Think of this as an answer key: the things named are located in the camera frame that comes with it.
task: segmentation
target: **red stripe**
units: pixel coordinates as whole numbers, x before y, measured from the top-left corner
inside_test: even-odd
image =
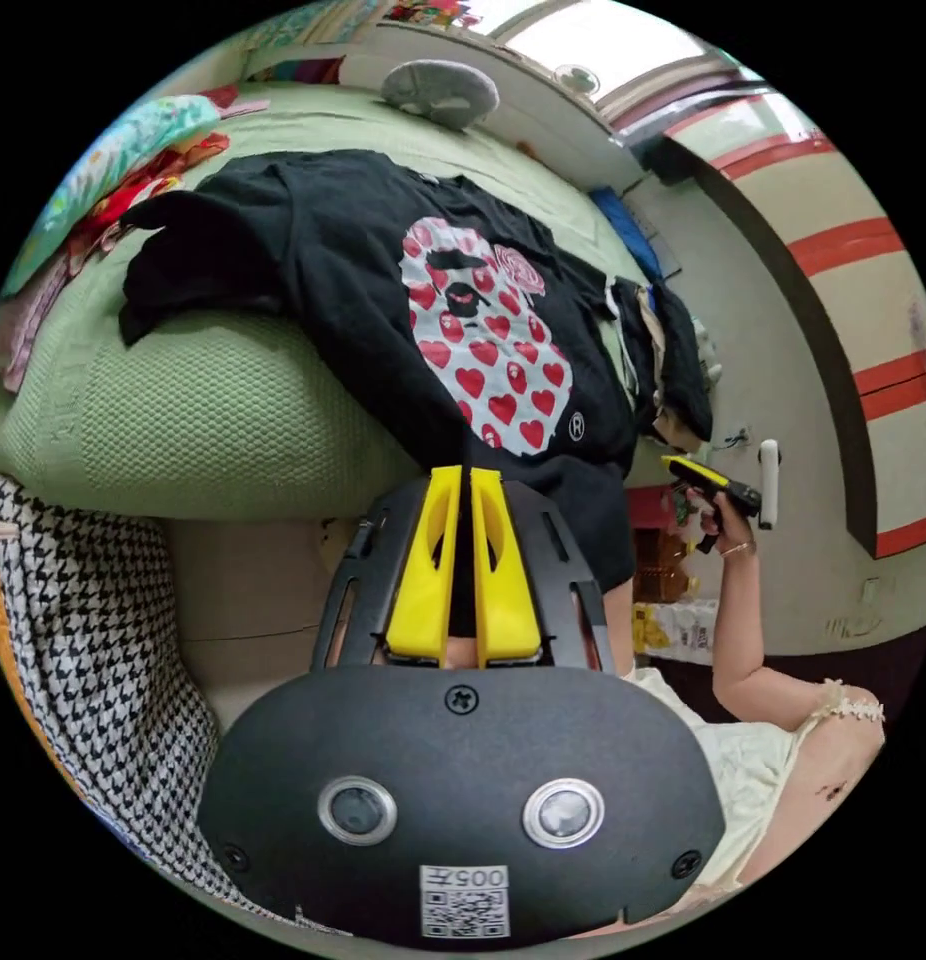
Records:
[[[863,405],[863,416],[867,420],[879,420],[880,417],[888,417],[926,403],[926,373],[904,383],[868,393],[860,397],[860,402]]]
[[[888,360],[886,363],[879,363],[875,367],[861,370],[854,376],[854,379],[856,380],[856,389],[863,396],[867,393],[873,393],[875,390],[892,387],[904,380],[913,380],[925,373],[926,350],[917,350],[908,356],[897,357],[895,360]]]
[[[694,123],[706,120],[707,117],[713,117],[722,110],[729,110],[730,107],[735,107],[738,103],[756,103],[757,100],[762,100],[764,96],[766,96],[766,94],[756,93],[749,97],[740,97],[739,100],[732,100],[730,103],[721,103],[715,107],[707,107],[699,113],[694,113],[692,117],[684,117],[684,119],[678,120],[672,127],[667,129],[666,135],[668,137],[675,137],[678,133],[682,133],[687,127],[692,127]]]
[[[835,152],[836,147],[818,131],[802,140],[794,140],[788,133],[778,133],[737,150],[730,150],[710,162],[728,180],[739,180],[740,177],[756,173],[757,170],[774,163],[784,163],[814,153]]]
[[[886,217],[856,220],[787,245],[800,269],[808,276],[906,248]]]
[[[892,557],[896,553],[912,550],[923,543],[926,543],[926,517],[922,520],[914,520],[913,523],[908,523],[905,527],[897,527],[896,530],[878,533],[876,535],[876,556],[877,559]]]

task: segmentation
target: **bed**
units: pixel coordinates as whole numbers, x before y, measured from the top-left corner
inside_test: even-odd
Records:
[[[599,209],[544,166],[489,135],[451,133],[339,87],[249,83],[264,113],[228,119],[236,156],[372,148],[420,172],[464,173],[612,275],[645,278]],[[0,385],[0,473],[73,509],[127,516],[260,521],[355,517],[418,472],[344,391],[305,336],[249,314],[188,314],[132,350],[117,313],[131,233],[87,264],[43,322],[19,393]],[[607,330],[611,353],[617,351]],[[665,482],[641,441],[629,483]]]

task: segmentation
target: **lace trim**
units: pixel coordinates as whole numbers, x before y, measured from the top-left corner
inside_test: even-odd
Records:
[[[823,703],[814,711],[814,717],[855,717],[871,723],[883,723],[886,719],[882,703],[851,700],[842,680],[824,680],[823,690]]]

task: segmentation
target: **window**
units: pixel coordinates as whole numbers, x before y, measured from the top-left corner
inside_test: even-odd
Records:
[[[502,11],[510,2],[512,16],[521,0],[492,0],[494,17],[497,5]],[[478,29],[485,32],[482,24]],[[651,70],[706,52],[673,24],[613,0],[580,0],[533,23],[506,45],[558,73],[594,103]]]
[[[453,22],[486,36],[513,17],[540,6],[545,0],[464,0]]]

